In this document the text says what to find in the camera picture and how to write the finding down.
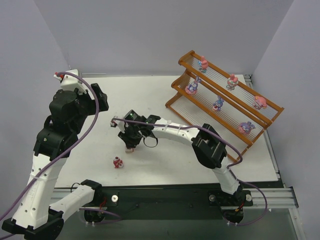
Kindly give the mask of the strawberry cake slice toy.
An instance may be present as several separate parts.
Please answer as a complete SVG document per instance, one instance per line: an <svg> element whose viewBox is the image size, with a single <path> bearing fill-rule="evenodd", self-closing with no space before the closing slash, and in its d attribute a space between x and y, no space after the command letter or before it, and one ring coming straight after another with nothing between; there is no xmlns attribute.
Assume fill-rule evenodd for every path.
<svg viewBox="0 0 320 240"><path fill-rule="evenodd" d="M134 148L126 148L125 152L126 153L133 153L134 152Z"/></svg>

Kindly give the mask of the purple bunny sitting donut toy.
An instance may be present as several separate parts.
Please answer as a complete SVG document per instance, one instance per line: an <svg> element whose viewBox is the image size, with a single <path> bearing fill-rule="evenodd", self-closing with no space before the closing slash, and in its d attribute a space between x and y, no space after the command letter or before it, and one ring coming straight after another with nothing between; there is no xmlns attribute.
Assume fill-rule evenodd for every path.
<svg viewBox="0 0 320 240"><path fill-rule="evenodd" d="M196 76L195 80L192 81L191 83L189 83L186 87L185 87L185 92L188 95L195 95L198 92L198 85L201 82L201 78L199 76Z"/></svg>

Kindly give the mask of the pink pig bow toy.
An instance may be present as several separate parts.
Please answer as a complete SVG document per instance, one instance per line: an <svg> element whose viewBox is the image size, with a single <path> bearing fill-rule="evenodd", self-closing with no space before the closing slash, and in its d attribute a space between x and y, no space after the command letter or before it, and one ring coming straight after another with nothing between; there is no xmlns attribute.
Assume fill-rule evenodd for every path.
<svg viewBox="0 0 320 240"><path fill-rule="evenodd" d="M260 109L266 109L268 105L267 105L267 101L264 97L254 96L252 106L256 110L260 110Z"/></svg>

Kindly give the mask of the small purple bunny cupcake toy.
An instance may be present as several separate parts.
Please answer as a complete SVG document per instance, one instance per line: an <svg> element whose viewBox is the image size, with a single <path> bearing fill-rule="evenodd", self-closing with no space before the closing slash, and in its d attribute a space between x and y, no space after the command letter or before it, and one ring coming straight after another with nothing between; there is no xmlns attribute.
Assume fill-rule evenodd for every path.
<svg viewBox="0 0 320 240"><path fill-rule="evenodd" d="M215 112L220 112L223 104L224 104L224 99L221 96L218 96L217 100L212 105L212 110Z"/></svg>

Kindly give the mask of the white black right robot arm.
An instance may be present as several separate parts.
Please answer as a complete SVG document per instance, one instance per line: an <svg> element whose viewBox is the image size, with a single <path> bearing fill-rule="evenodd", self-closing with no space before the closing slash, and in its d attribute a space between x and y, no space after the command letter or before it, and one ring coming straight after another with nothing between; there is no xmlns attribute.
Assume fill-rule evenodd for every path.
<svg viewBox="0 0 320 240"><path fill-rule="evenodd" d="M230 170L227 159L226 146L230 144L211 125L187 126L157 115L146 118L131 111L124 118L112 118L110 126L119 128L118 137L128 151L133 151L146 138L153 138L157 143L160 139L172 140L191 147L198 162L213 171L222 192L237 200L241 198L243 186Z"/></svg>

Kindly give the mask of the pink pig clear cup toy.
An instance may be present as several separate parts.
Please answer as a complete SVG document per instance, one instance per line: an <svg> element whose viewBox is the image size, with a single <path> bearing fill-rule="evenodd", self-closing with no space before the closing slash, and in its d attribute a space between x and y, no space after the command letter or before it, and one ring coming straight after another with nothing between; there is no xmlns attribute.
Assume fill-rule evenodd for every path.
<svg viewBox="0 0 320 240"><path fill-rule="evenodd" d="M238 77L235 76L235 74L231 74L229 78L227 79L227 85L226 88L229 91L232 91L236 88L236 86L239 84L239 79Z"/></svg>

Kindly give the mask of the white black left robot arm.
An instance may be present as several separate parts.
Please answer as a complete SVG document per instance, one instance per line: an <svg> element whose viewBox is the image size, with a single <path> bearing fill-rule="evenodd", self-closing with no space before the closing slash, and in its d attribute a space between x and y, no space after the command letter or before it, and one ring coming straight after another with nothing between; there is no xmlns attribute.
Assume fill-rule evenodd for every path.
<svg viewBox="0 0 320 240"><path fill-rule="evenodd" d="M37 134L33 148L32 168L26 188L14 202L18 208L8 219L0 218L2 230L22 235L26 240L55 240L65 221L81 206L97 198L99 183L85 180L80 190L70 193L65 202L50 205L60 171L70 152L80 141L78 137L88 116L97 117L109 109L108 97L97 83L88 91L60 89L49 104L50 115Z"/></svg>

